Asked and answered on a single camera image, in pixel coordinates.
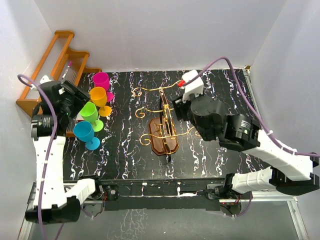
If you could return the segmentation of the green wine glass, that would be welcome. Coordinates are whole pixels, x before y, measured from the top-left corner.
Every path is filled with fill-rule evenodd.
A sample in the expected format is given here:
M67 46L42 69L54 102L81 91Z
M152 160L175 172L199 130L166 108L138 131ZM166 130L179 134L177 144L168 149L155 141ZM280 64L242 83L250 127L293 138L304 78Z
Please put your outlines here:
M103 129L104 123L99 120L98 110L94 103L87 102L79 114L85 121L91 123L94 132L99 132Z

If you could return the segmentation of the orange yellow wine glass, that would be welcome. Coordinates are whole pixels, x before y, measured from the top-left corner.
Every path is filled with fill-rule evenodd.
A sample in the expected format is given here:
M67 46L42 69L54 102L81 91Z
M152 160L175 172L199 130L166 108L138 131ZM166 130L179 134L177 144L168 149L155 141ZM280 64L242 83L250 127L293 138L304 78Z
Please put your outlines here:
M98 114L102 117L108 117L112 113L112 108L107 105L108 97L103 87L97 86L89 92L91 101L99 107Z

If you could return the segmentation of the blue wine glass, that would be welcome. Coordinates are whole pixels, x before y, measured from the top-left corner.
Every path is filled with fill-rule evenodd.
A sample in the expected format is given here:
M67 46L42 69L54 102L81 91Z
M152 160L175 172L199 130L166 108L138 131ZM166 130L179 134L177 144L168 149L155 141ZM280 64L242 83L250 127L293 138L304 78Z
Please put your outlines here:
M88 121L78 122L73 133L76 138L85 143L85 147L90 151L94 151L100 146L100 140L95 137L93 126Z

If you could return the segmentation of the magenta wine glass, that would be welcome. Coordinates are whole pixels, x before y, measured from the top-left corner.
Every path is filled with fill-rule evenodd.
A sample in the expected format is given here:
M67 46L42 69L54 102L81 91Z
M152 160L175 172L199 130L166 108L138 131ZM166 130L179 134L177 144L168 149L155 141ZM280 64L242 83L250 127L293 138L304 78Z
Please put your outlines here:
M98 72L92 78L96 87L102 87L106 91L107 102L111 102L114 99L114 94L109 91L110 78L106 72Z

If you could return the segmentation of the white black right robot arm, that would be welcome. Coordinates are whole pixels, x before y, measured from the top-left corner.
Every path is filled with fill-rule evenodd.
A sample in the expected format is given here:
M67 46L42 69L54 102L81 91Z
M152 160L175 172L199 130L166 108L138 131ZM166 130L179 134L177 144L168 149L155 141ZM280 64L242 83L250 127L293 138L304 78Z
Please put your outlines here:
M250 173L227 174L223 185L207 189L210 195L233 199L252 191L276 190L300 196L319 190L320 178L312 173L319 161L277 147L256 120L228 114L224 102L205 95L192 94L186 101L180 96L172 104L177 119L189 121L204 141L217 141L223 148L255 156L269 165Z

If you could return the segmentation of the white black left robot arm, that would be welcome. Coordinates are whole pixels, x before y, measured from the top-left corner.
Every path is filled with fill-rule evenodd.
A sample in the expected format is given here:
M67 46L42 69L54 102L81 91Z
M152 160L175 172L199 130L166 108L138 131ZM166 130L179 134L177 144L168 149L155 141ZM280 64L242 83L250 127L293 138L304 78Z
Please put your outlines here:
M31 117L31 137L36 153L36 189L25 219L38 224L76 222L85 200L103 195L97 175L85 175L65 190L63 165L67 128L90 100L90 95L68 80L34 84L41 101Z

